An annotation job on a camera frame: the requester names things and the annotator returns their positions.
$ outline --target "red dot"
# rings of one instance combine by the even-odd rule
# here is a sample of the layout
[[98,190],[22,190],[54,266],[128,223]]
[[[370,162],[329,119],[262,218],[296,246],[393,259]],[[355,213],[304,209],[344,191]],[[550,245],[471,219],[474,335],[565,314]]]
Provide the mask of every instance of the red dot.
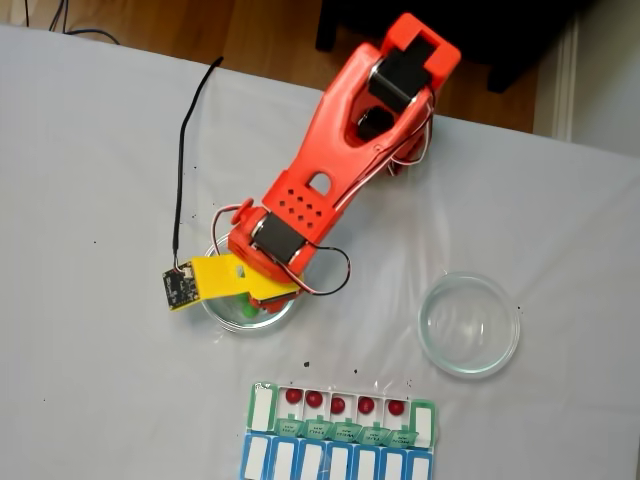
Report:
[[322,394],[319,392],[314,392],[313,390],[309,390],[307,392],[307,405],[313,408],[318,408],[322,405]]
[[302,400],[302,390],[299,390],[297,388],[289,388],[284,394],[284,397],[289,403],[298,403],[300,400]]
[[387,408],[391,415],[395,415],[397,417],[404,413],[404,402],[401,402],[400,400],[390,400]]
[[373,400],[371,400],[369,397],[360,397],[360,400],[358,400],[358,411],[360,413],[371,413],[373,412],[375,406],[376,404],[373,403]]
[[342,412],[344,412],[344,400],[340,397],[333,397],[331,399],[331,413],[340,415]]

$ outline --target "black cable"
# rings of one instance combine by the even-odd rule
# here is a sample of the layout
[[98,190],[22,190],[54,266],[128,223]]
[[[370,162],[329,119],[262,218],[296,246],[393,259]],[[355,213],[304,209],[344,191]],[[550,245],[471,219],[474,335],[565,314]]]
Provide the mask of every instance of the black cable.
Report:
[[69,0],[64,1],[64,21],[62,22],[62,33],[67,33],[67,14],[69,13]]
[[53,20],[51,20],[51,25],[49,25],[49,31],[53,32],[58,23],[58,19],[60,18],[60,13],[62,13],[62,6],[64,5],[64,0],[60,0],[58,4],[58,9],[56,10],[56,14],[53,16]]
[[81,28],[78,30],[69,30],[68,32],[64,32],[64,33],[66,35],[78,35],[80,33],[99,33],[100,35],[109,37],[111,40],[113,40],[113,43],[115,43],[116,45],[120,45],[120,42],[116,39],[116,37],[111,35],[109,32],[105,32],[104,30],[100,30],[97,28]]
[[205,83],[207,83],[207,79],[211,75],[211,72],[215,70],[216,67],[220,66],[224,60],[223,57],[218,57],[212,64],[209,66],[207,73],[204,74],[202,80],[200,80],[200,85],[196,89],[196,93],[193,96],[193,100],[191,101],[191,106],[187,111],[187,115],[184,117],[182,121],[182,126],[180,127],[180,144],[178,146],[178,190],[176,192],[176,213],[175,219],[173,222],[173,266],[176,270],[178,270],[178,246],[180,242],[180,214],[182,212],[182,177],[184,170],[184,135],[187,130],[187,124],[189,123],[189,119],[191,118],[191,114],[193,110],[196,108],[196,103],[198,103],[198,97],[200,96],[200,92],[202,91]]

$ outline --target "wooden floor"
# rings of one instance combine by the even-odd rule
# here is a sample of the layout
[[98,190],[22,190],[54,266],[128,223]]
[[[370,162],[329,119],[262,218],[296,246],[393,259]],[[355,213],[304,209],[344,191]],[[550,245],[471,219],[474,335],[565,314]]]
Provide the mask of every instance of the wooden floor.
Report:
[[[365,40],[340,30],[333,52],[316,51],[321,0],[69,1],[68,28],[101,28],[128,47],[202,63],[224,55],[225,68],[318,89]],[[58,0],[29,4],[32,28],[48,28]],[[22,21],[23,9],[24,0],[0,0],[0,21]],[[537,70],[501,95],[486,90],[488,71],[463,61],[441,92],[438,112],[531,132]]]

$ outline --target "green object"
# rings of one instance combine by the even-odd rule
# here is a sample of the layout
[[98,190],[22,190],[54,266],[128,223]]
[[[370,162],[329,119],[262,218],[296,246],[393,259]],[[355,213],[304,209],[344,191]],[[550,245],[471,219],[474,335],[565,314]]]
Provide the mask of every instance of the green object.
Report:
[[247,417],[247,428],[250,430],[255,430],[253,428],[253,421],[254,421],[253,416],[254,416],[254,410],[256,405],[256,396],[259,395],[260,393],[264,393],[264,392],[261,392],[261,390],[271,390],[271,400],[269,405],[269,420],[268,420],[267,428],[265,430],[258,430],[258,431],[270,432],[273,430],[273,427],[274,427],[274,420],[276,416],[276,401],[278,399],[278,386],[274,383],[258,382],[251,386],[251,396],[249,399],[249,415]]
[[430,442],[428,448],[433,447],[435,443],[435,428],[436,428],[436,406],[433,402],[429,402],[428,400],[414,400],[411,402],[411,416],[409,417],[409,430],[412,432],[416,432],[417,435],[424,435],[424,432],[420,432],[420,430],[416,426],[416,410],[418,408],[426,408],[431,411],[431,432],[430,432]]
[[316,419],[307,420],[303,435],[306,438],[324,440],[329,434],[330,428],[331,422],[327,422],[322,415],[318,415]]
[[260,309],[250,303],[242,306],[242,314],[247,318],[255,318],[260,313]]
[[244,293],[242,295],[236,295],[236,301],[240,304],[240,308],[242,309],[242,315],[246,318],[255,318],[258,313],[260,313],[260,309],[254,307],[249,302],[249,294]]
[[351,443],[356,441],[360,430],[362,430],[362,425],[353,423],[350,418],[347,418],[344,422],[334,423],[333,427],[329,429],[327,437],[338,442]]
[[403,425],[402,430],[392,430],[382,444],[393,448],[408,448],[413,446],[417,436],[418,432],[412,432],[407,425]]
[[303,425],[300,420],[296,420],[292,414],[289,414],[289,418],[276,420],[275,432],[276,435],[282,437],[297,437],[302,431]]
[[389,434],[388,428],[381,428],[380,422],[373,422],[373,427],[364,427],[356,441],[362,445],[380,445]]

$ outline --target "white table surface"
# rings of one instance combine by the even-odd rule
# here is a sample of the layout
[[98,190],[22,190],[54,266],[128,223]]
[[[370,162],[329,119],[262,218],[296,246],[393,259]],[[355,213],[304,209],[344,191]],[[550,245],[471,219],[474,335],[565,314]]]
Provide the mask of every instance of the white table surface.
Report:
[[[1,478],[236,478],[259,380],[434,400],[437,480],[632,478],[640,160],[437,118],[428,161],[368,186],[328,238],[348,286],[243,338],[200,307],[169,313],[161,281],[205,68],[0,27]],[[212,203],[261,198],[319,97],[213,75],[187,135],[182,258],[206,248]],[[455,270],[521,307],[512,363],[480,383],[416,337],[424,292]]]

